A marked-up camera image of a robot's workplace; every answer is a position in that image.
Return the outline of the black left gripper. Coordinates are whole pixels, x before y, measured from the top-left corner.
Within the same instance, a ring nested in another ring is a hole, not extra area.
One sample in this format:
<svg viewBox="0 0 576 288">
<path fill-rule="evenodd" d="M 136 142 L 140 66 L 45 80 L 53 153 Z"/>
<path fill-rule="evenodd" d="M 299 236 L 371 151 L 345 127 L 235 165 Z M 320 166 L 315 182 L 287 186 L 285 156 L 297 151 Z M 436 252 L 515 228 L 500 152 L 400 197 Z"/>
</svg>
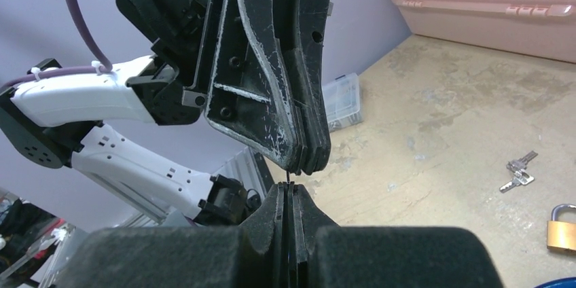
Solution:
<svg viewBox="0 0 576 288">
<path fill-rule="evenodd" d="M 290 173 L 323 170 L 331 149 L 322 93 L 329 9 L 330 0 L 274 0 L 273 16 L 273 0 L 208 0 L 194 83 L 183 89 L 182 105 L 204 109 L 208 101 L 212 128 Z"/>
</svg>

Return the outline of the brass padlock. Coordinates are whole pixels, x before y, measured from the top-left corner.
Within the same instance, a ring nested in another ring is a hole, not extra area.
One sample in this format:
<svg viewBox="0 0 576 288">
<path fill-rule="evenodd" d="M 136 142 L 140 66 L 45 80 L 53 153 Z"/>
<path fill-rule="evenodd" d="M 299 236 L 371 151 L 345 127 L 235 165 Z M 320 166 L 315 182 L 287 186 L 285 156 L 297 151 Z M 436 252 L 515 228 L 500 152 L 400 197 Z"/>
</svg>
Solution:
<svg viewBox="0 0 576 288">
<path fill-rule="evenodd" d="M 561 221 L 561 214 L 575 213 L 574 204 L 559 204 L 547 222 L 547 248 L 557 252 L 575 252 L 575 223 Z"/>
</svg>

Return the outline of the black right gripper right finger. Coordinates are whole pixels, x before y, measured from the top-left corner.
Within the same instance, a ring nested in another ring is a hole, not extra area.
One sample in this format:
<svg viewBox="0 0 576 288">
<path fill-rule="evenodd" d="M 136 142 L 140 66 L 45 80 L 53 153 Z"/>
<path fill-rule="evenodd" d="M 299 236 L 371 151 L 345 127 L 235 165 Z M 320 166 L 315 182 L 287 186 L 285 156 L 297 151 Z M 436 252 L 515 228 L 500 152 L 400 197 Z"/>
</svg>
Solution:
<svg viewBox="0 0 576 288">
<path fill-rule="evenodd" d="M 434 226 L 338 226 L 322 219 L 310 241 L 309 287 L 502 287 L 482 241 L 469 230 Z"/>
</svg>

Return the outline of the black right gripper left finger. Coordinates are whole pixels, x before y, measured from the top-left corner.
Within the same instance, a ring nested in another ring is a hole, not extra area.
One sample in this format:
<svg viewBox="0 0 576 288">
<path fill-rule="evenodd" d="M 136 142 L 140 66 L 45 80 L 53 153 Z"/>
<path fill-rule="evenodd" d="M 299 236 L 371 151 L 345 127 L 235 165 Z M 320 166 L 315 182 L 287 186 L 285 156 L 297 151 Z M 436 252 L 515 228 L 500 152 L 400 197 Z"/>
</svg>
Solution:
<svg viewBox="0 0 576 288">
<path fill-rule="evenodd" d="M 94 232 L 55 287 L 269 287 L 278 193 L 273 186 L 239 226 Z"/>
</svg>

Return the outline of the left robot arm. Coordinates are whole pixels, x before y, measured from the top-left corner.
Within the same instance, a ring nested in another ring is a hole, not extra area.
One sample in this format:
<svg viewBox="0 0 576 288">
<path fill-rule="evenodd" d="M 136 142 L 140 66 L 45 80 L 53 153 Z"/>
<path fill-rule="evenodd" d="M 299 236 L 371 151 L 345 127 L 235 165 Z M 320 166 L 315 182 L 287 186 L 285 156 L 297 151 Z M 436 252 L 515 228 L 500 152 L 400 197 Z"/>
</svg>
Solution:
<svg viewBox="0 0 576 288">
<path fill-rule="evenodd" d="M 66 0 L 95 53 L 47 58 L 1 89 L 1 131 L 26 159 L 70 168 L 161 222 L 154 198 L 204 226 L 254 208 L 237 179 L 182 166 L 129 140 L 112 120 L 184 126 L 204 118 L 288 173 L 323 170 L 331 150 L 322 92 L 331 0 L 115 0 L 151 54 L 112 63 Z"/>
</svg>

